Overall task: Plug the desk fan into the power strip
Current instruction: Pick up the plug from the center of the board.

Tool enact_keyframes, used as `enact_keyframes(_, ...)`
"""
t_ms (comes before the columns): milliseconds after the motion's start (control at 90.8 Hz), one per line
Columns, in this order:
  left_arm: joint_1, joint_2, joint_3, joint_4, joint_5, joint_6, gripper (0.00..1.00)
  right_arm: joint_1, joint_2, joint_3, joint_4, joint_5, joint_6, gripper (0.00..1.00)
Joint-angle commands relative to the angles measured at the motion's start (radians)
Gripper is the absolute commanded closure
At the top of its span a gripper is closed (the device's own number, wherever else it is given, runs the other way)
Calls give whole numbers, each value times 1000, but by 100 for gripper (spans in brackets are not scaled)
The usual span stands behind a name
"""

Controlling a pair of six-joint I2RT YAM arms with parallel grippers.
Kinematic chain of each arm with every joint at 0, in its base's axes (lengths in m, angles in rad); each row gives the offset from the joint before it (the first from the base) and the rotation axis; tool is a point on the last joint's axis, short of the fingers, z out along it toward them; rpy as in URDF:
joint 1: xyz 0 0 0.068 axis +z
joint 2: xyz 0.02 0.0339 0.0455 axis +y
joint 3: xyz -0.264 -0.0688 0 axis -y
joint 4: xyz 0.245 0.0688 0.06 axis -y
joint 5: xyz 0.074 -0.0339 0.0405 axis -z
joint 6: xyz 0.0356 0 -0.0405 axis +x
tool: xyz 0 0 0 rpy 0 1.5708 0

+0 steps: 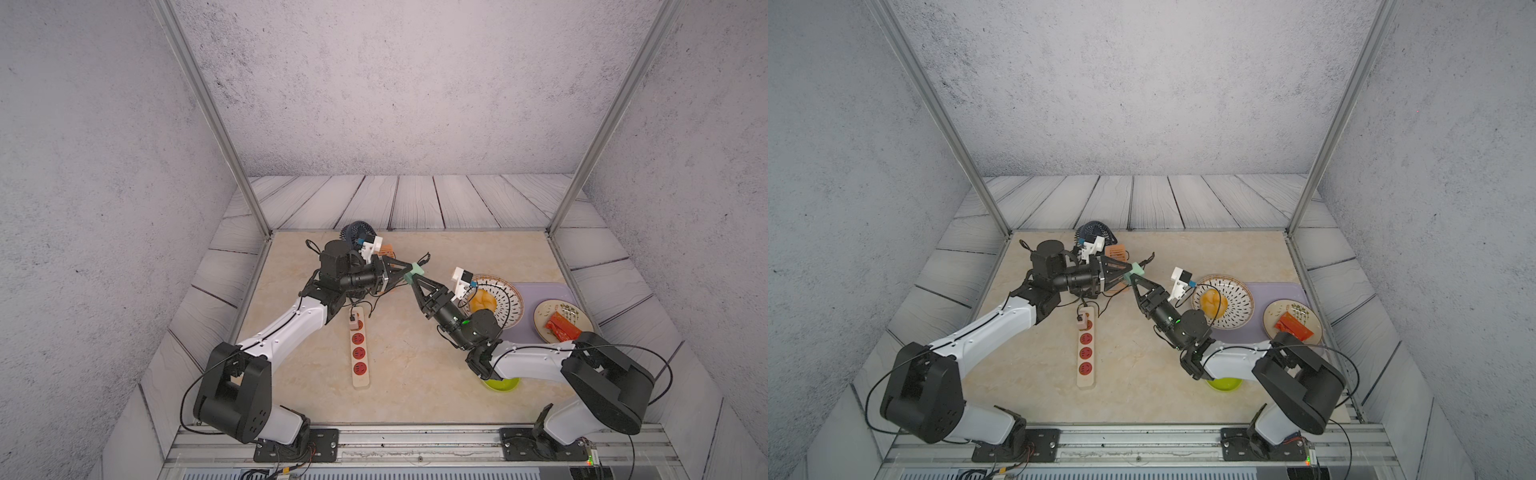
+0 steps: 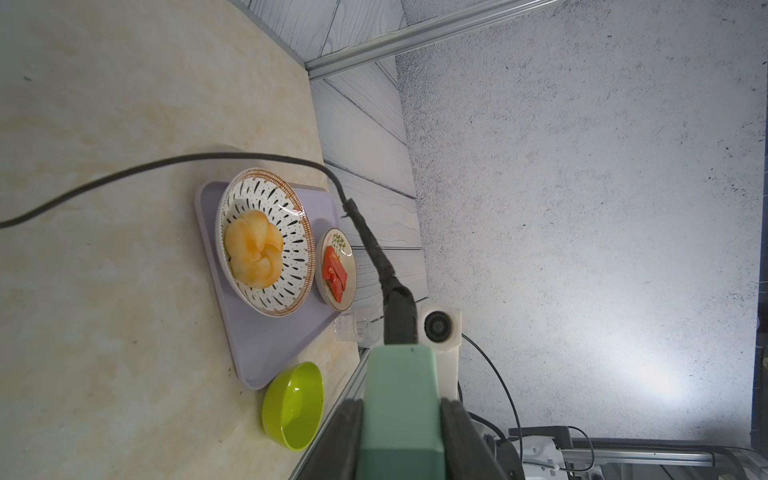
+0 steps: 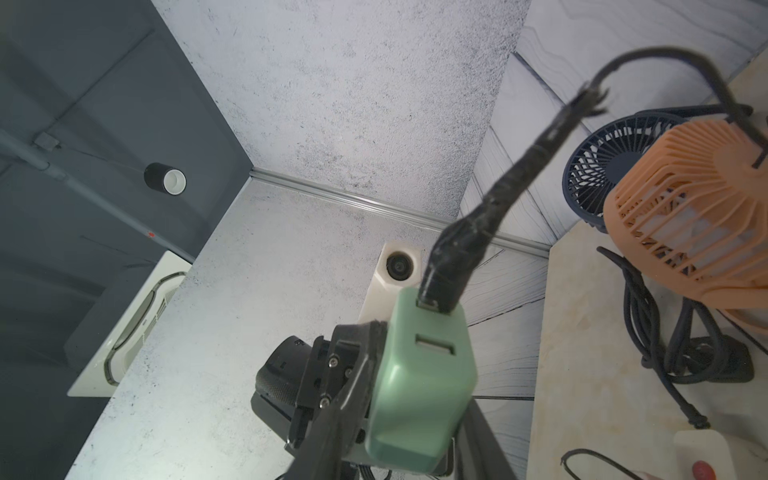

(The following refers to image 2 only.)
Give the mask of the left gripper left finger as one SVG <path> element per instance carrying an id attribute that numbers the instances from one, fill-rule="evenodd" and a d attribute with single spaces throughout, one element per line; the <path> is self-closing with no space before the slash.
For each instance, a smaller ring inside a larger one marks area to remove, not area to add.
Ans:
<path id="1" fill-rule="evenodd" d="M 342 401 L 298 471 L 297 479 L 354 479 L 363 424 L 363 401 Z"/>

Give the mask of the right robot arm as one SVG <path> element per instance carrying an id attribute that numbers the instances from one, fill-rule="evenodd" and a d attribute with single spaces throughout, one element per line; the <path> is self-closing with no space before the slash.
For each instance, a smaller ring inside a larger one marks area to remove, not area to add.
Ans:
<path id="1" fill-rule="evenodd" d="M 506 479 L 602 479 L 594 445 L 578 427 L 531 427 L 505 434 L 489 420 L 474 413 L 469 416 Z M 574 448 L 573 432 L 587 441 L 586 461 L 566 453 Z"/>

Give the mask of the green USB charger plug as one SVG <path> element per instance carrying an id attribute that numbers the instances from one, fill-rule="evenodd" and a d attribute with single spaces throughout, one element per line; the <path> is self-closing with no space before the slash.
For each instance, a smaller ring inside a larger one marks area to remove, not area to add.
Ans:
<path id="1" fill-rule="evenodd" d="M 425 345 L 382 345 L 369 356 L 357 479 L 444 479 L 434 352 Z"/>

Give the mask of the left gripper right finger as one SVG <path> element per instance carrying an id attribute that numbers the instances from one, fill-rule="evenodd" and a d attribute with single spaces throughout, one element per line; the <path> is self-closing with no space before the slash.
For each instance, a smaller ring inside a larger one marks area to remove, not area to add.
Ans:
<path id="1" fill-rule="evenodd" d="M 447 479 L 506 479 L 458 400 L 440 400 L 440 421 Z"/>

